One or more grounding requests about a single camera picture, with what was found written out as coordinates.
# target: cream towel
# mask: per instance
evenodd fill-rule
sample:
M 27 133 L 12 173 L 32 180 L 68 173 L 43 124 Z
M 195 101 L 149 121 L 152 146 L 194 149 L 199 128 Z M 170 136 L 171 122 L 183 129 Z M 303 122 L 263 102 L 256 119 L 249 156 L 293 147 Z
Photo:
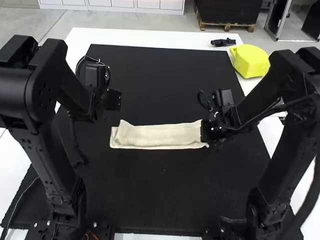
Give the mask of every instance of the cream towel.
M 201 142 L 201 120 L 190 123 L 133 126 L 121 120 L 111 128 L 113 149 L 199 149 L 209 147 Z

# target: black tool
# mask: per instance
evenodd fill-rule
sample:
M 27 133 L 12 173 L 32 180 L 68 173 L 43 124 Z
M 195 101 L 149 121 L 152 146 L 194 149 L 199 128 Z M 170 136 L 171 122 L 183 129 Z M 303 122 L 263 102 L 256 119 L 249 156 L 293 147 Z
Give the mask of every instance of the black tool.
M 216 47 L 224 47 L 224 46 L 231 46 L 231 45 L 236 45 L 236 40 L 235 39 L 216 39 L 211 41 L 211 45 L 214 45 Z

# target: white table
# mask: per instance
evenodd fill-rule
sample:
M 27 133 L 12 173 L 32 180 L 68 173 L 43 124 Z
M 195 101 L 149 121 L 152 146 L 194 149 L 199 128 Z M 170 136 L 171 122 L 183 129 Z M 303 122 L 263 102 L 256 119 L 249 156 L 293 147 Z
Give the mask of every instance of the white table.
M 235 33 L 204 33 L 204 32 L 169 32 L 169 31 L 144 31 L 144 30 L 118 30 L 118 29 L 95 29 L 95 28 L 73 28 L 66 38 L 68 53 L 66 60 L 72 70 L 75 70 L 78 60 L 86 54 L 90 44 L 155 47 L 171 49 L 191 50 L 226 50 L 229 47 L 214 48 L 210 41 L 214 39 L 236 39 L 238 45 L 243 42 Z M 261 80 L 253 78 L 244 80 L 238 75 L 239 83 L 245 95 L 247 95 Z M 265 118 L 258 126 L 265 146 L 270 156 L 273 155 L 280 139 L 283 125 L 278 117 Z M 5 131 L 0 138 L 1 175 L 0 192 L 0 219 L 3 218 L 12 199 L 14 198 L 21 180 L 25 176 L 30 165 L 30 160 L 21 146 Z M 296 213 L 302 204 L 310 183 L 313 179 L 314 163 L 310 165 L 304 177 L 296 188 L 291 205 Z M 305 240 L 314 240 L 320 236 L 320 204 L 316 205 L 301 230 Z M 7 239 L 23 240 L 27 234 L 26 230 L 13 230 Z M 116 240 L 192 240 L 200 239 L 189 236 L 164 236 L 143 234 L 116 234 Z

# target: black box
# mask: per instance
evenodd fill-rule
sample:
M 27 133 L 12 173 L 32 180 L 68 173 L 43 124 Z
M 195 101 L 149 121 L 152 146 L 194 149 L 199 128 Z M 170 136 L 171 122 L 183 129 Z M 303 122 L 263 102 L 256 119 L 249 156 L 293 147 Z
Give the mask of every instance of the black box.
M 255 24 L 263 0 L 195 0 L 205 23 Z

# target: white cabinet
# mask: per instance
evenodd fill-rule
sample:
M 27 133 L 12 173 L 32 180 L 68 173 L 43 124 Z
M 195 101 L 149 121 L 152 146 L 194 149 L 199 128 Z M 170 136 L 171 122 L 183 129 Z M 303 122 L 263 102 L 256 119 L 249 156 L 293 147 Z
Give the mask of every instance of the white cabinet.
M 183 0 L 160 0 L 160 9 L 183 10 Z
M 89 6 L 111 7 L 111 0 L 88 0 Z
M 183 15 L 185 0 L 0 0 L 38 1 L 41 9 L 65 9 L 84 11 L 114 11 L 127 13 L 151 13 Z
M 63 5 L 76 5 L 76 6 L 85 6 L 85 0 L 62 0 Z
M 137 7 L 142 9 L 160 9 L 160 0 L 137 0 Z
M 134 0 L 111 0 L 112 7 L 119 8 L 134 8 L 135 1 Z
M 62 0 L 40 0 L 40 4 L 62 5 Z
M 20 5 L 19 0 L 3 0 L 5 4 L 16 4 Z

